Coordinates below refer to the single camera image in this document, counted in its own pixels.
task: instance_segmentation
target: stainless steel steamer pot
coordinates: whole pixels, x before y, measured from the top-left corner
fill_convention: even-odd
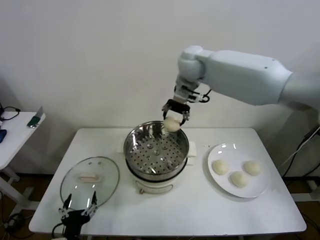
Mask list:
[[[167,132],[163,121],[149,121],[128,134],[123,152],[129,170],[136,177],[159,183],[174,178],[184,169],[189,141],[181,129]]]

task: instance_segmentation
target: steamed bun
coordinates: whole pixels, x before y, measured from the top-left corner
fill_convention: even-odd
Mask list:
[[[257,161],[251,160],[246,161],[243,166],[244,170],[252,175],[252,176],[258,176],[261,173],[261,166]]]
[[[238,188],[244,188],[248,185],[248,178],[242,171],[235,171],[230,176],[231,182]]]
[[[212,168],[218,175],[225,175],[229,171],[229,165],[225,160],[215,160]]]
[[[180,129],[180,122],[172,116],[167,116],[163,121],[163,127],[168,132],[176,132]]]

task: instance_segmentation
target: glass lid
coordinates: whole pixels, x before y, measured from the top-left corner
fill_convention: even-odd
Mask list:
[[[60,186],[61,200],[64,202],[72,194],[69,208],[82,210],[89,207],[95,192],[99,207],[114,194],[119,178],[119,168],[110,158],[87,158],[77,163],[64,176]]]

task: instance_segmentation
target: robotic arm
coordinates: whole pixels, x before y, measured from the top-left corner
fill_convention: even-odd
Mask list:
[[[294,74],[271,57],[190,46],[179,56],[178,69],[173,99],[162,110],[164,119],[169,110],[182,114],[181,125],[189,120],[187,102],[209,101],[208,93],[195,91],[200,83],[250,105],[309,106],[320,112],[320,78]]]

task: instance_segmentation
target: white table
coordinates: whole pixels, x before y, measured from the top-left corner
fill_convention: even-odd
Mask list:
[[[107,156],[119,166],[114,195],[102,205],[81,234],[92,236],[243,236],[301,232],[306,229],[295,202],[257,133],[251,128],[184,129],[195,142],[197,157],[182,174],[187,177],[162,194],[138,194],[123,153],[121,139],[130,129],[80,129],[61,161],[31,222],[32,232],[50,233],[60,222],[60,184],[66,172],[81,160]],[[226,193],[208,175],[209,149],[221,143],[241,143],[269,167],[271,183],[256,199]]]
[[[16,112],[6,111],[2,117],[9,119],[16,115]],[[20,212],[22,209],[36,210],[39,202],[29,201],[28,198],[33,191],[33,187],[27,187],[23,194],[19,193],[11,186],[13,181],[19,181],[19,177],[8,166],[17,152],[26,143],[37,128],[28,128],[27,124],[35,115],[35,112],[20,112],[19,115],[11,120],[4,121],[1,129],[7,130],[4,140],[0,143],[0,170],[10,177],[6,182],[0,177],[0,190],[17,204],[11,214]],[[46,118],[43,114],[39,125]]]

